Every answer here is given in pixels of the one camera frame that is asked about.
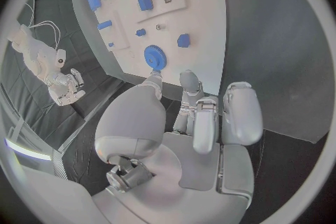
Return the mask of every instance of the blue component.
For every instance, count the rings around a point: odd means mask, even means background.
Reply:
[[[92,11],[96,11],[97,8],[101,7],[101,2],[100,0],[87,0],[88,4],[90,5],[90,9]]]
[[[158,46],[150,45],[144,50],[146,63],[154,70],[162,70],[167,65],[166,54]]]
[[[178,47],[188,48],[190,46],[190,37],[189,34],[182,34],[178,38]]]
[[[98,24],[97,28],[98,28],[98,30],[101,30],[101,29],[104,29],[104,28],[109,27],[109,26],[112,26],[112,22],[110,20],[109,21],[104,21],[101,24]]]
[[[141,11],[152,10],[153,2],[152,0],[138,0]]]
[[[145,35],[145,34],[146,34],[146,30],[145,30],[145,29],[140,29],[140,30],[138,30],[137,33],[136,33],[137,36],[143,36],[143,35]]]

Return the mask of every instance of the white robot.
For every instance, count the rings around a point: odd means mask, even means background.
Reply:
[[[229,85],[223,99],[219,143],[218,98],[204,97],[192,71],[174,131],[164,133],[162,77],[153,71],[117,97],[96,129],[95,148],[106,163],[110,186],[93,199],[112,223],[239,223],[254,190],[244,146],[263,132],[255,91],[246,82]]]
[[[30,29],[17,21],[7,38],[12,42],[14,50],[23,54],[27,68],[48,86],[49,94],[56,104],[72,104],[85,94],[82,90],[78,91],[84,85],[79,71],[71,69],[68,75],[60,72],[66,61],[65,50],[55,50],[34,39]]]

